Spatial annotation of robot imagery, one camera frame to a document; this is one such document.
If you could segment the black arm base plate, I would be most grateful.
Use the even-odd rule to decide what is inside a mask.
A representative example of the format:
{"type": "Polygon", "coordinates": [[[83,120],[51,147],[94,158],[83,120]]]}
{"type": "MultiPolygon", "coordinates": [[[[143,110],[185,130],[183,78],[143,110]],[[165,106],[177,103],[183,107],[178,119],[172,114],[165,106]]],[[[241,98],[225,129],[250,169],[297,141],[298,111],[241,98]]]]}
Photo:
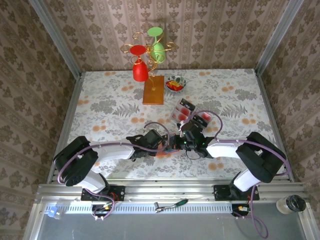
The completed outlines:
{"type": "MultiPolygon", "coordinates": [[[[98,194],[113,198],[115,202],[123,202],[125,199],[125,189],[126,188],[123,185],[111,185],[109,190],[103,190],[98,194]]],[[[85,189],[82,190],[80,199],[82,201],[109,201],[107,198],[93,195],[85,189]]]]}
{"type": "Polygon", "coordinates": [[[253,187],[243,192],[229,185],[219,184],[213,186],[213,195],[216,201],[248,201],[251,199],[253,187]]]}

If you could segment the clear jar black lid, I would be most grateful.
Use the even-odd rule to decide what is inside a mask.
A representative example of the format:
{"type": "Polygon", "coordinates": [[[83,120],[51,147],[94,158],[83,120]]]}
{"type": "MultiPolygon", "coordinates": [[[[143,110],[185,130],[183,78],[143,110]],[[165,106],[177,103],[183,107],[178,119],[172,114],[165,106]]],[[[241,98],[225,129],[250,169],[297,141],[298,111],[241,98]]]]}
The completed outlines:
{"type": "Polygon", "coordinates": [[[306,206],[306,201],[299,195],[289,195],[276,202],[277,210],[284,215],[303,212],[306,206]]]}

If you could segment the grey metal tray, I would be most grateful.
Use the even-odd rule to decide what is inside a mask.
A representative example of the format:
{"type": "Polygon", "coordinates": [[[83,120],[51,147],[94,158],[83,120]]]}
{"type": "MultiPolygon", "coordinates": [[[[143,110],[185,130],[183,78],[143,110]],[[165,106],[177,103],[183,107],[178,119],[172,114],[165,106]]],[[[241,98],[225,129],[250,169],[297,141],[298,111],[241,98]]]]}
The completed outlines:
{"type": "Polygon", "coordinates": [[[48,217],[42,207],[28,221],[22,240],[320,240],[311,207],[281,214],[273,203],[256,203],[254,214],[116,214],[95,220],[91,214],[48,217]]]}

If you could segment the red wine glass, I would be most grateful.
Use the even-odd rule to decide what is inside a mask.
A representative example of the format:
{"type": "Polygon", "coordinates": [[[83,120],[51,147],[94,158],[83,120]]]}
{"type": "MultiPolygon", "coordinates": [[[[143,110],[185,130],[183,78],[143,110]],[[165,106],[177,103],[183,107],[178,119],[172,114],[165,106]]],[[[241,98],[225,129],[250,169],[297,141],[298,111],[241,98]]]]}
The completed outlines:
{"type": "Polygon", "coordinates": [[[133,79],[137,82],[145,82],[149,78],[148,67],[141,56],[147,52],[143,45],[134,45],[130,48],[130,53],[136,57],[133,63],[133,79]]]}

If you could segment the aluminium mounting rail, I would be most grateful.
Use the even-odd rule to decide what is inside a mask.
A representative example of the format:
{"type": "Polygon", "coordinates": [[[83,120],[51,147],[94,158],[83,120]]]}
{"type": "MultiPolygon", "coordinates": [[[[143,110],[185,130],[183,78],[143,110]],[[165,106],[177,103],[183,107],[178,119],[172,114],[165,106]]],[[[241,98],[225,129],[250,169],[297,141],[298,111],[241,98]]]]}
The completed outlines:
{"type": "MultiPolygon", "coordinates": [[[[227,185],[229,179],[214,178],[115,178],[108,179],[110,185],[124,186],[126,203],[174,203],[189,199],[191,203],[213,203],[214,186],[227,185]]],[[[271,183],[257,185],[259,203],[275,203],[289,195],[299,195],[306,202],[310,198],[300,182],[277,178],[271,183]]],[[[53,182],[38,187],[34,202],[71,203],[81,200],[80,186],[64,186],[53,182]]]]}

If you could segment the blue white plastic connector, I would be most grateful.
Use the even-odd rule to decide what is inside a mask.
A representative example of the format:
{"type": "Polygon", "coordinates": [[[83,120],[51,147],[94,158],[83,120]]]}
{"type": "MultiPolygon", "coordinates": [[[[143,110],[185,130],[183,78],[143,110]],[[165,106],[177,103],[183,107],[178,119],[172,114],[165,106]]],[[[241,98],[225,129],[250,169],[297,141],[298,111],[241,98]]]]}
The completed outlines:
{"type": "Polygon", "coordinates": [[[52,206],[47,213],[48,217],[56,220],[60,220],[63,215],[64,215],[64,210],[57,206],[52,206]]]}

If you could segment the red yellow snack packet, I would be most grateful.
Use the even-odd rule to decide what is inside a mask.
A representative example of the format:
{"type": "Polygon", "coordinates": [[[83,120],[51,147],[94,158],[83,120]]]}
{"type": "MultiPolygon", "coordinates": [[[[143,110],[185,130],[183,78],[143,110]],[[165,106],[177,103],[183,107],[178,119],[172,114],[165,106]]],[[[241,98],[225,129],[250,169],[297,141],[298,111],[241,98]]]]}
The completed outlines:
{"type": "Polygon", "coordinates": [[[182,90],[184,88],[183,85],[181,85],[179,82],[175,81],[175,80],[170,80],[166,82],[166,86],[175,92],[178,92],[180,90],[182,90]]]}

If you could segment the small patterned bowl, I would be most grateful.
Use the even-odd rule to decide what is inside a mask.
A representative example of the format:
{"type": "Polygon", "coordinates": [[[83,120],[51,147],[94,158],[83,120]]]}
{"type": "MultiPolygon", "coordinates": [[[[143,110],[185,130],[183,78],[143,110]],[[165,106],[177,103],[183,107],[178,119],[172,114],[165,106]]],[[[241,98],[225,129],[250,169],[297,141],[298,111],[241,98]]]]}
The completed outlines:
{"type": "Polygon", "coordinates": [[[168,81],[176,81],[176,82],[178,82],[178,83],[180,83],[182,86],[183,86],[183,89],[184,89],[184,87],[186,86],[186,80],[185,80],[185,78],[184,77],[182,77],[182,76],[170,76],[168,79],[167,79],[167,81],[166,82],[168,82],[168,81]]]}

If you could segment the orange card holder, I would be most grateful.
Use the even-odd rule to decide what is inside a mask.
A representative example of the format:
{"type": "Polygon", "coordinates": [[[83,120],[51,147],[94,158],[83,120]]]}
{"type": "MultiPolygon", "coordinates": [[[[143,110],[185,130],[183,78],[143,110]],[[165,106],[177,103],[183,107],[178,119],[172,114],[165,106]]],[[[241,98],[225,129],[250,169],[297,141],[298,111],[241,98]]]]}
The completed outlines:
{"type": "Polygon", "coordinates": [[[168,156],[170,154],[178,153],[180,150],[173,149],[173,136],[174,134],[171,134],[169,137],[169,144],[164,148],[163,151],[159,151],[156,153],[156,157],[162,157],[162,156],[168,156]]]}

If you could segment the clear acrylic card stand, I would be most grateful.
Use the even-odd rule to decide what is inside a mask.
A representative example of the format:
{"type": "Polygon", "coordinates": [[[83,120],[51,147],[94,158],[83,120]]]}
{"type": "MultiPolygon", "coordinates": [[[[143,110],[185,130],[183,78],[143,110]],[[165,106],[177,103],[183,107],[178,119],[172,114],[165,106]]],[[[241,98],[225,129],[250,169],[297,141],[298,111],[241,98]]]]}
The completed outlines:
{"type": "Polygon", "coordinates": [[[198,113],[200,113],[200,109],[195,105],[195,110],[193,111],[193,112],[190,112],[190,115],[188,116],[188,117],[190,117],[190,116],[195,116],[195,115],[198,115],[198,113]]]}

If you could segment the black VIP credit card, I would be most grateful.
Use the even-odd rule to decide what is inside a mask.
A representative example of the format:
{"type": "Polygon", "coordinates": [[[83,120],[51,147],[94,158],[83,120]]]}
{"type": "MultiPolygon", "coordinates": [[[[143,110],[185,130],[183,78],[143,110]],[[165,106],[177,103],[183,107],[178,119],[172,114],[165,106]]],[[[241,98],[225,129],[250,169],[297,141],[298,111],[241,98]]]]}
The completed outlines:
{"type": "Polygon", "coordinates": [[[192,104],[191,102],[187,101],[186,99],[182,98],[179,102],[183,107],[187,108],[191,112],[193,112],[196,109],[196,106],[192,104]]]}
{"type": "Polygon", "coordinates": [[[191,121],[196,124],[199,128],[202,130],[206,129],[208,126],[208,121],[206,121],[204,118],[202,118],[199,115],[194,115],[191,119],[191,121]]]}

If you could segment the floral tablecloth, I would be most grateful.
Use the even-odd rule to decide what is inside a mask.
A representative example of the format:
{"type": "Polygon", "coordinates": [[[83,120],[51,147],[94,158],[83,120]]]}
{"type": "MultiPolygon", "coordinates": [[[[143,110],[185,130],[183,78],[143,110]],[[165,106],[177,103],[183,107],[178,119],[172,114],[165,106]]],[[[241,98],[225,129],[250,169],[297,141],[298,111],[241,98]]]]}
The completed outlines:
{"type": "MultiPolygon", "coordinates": [[[[91,141],[116,141],[148,130],[176,134],[171,118],[181,99],[201,110],[214,112],[204,135],[219,139],[244,139],[258,132],[275,143],[275,136],[252,69],[158,70],[165,79],[181,76],[186,86],[181,92],[164,91],[162,105],[144,105],[144,84],[131,71],[96,71],[85,74],[76,106],[69,141],[85,136],[91,141]]],[[[245,170],[236,158],[199,158],[180,151],[136,161],[114,159],[96,163],[93,170],[106,178],[233,178],[245,170]]]]}

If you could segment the green wine glass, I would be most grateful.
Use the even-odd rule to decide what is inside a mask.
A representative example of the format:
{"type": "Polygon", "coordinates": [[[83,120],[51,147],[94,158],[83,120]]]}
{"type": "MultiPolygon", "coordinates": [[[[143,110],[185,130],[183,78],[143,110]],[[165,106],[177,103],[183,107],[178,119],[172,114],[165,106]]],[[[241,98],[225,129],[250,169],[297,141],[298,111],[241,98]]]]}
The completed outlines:
{"type": "Polygon", "coordinates": [[[160,27],[151,27],[147,33],[150,37],[154,37],[150,55],[156,62],[163,63],[166,60],[165,48],[161,43],[163,29],[160,27]]]}

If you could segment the aluminium frame post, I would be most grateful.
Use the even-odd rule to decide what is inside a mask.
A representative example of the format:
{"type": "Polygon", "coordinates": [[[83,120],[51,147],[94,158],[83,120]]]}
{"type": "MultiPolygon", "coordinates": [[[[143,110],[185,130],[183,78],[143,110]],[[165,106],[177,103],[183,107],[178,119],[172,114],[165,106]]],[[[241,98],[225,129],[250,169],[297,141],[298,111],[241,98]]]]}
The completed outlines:
{"type": "Polygon", "coordinates": [[[38,15],[40,21],[44,25],[46,31],[50,35],[53,43],[57,47],[70,72],[78,81],[81,77],[82,70],[76,63],[76,60],[73,57],[73,54],[68,47],[67,42],[64,40],[63,35],[58,28],[58,24],[50,14],[49,9],[45,5],[45,2],[43,0],[29,0],[29,2],[38,15]]]}
{"type": "Polygon", "coordinates": [[[285,11],[283,12],[264,52],[261,55],[260,60],[256,65],[255,72],[257,75],[261,76],[267,68],[303,2],[304,0],[289,0],[285,11]]]}

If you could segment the black power connector board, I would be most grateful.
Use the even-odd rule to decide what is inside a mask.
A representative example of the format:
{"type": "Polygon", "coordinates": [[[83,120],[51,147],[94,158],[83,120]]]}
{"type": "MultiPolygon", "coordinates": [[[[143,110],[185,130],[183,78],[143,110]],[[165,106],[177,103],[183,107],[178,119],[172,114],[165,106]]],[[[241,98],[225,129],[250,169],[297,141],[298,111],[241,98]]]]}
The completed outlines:
{"type": "Polygon", "coordinates": [[[251,212],[251,208],[248,204],[232,204],[232,215],[234,217],[244,217],[251,212]]]}
{"type": "Polygon", "coordinates": [[[94,218],[104,218],[112,210],[113,204],[93,204],[91,206],[91,214],[94,218]]]}

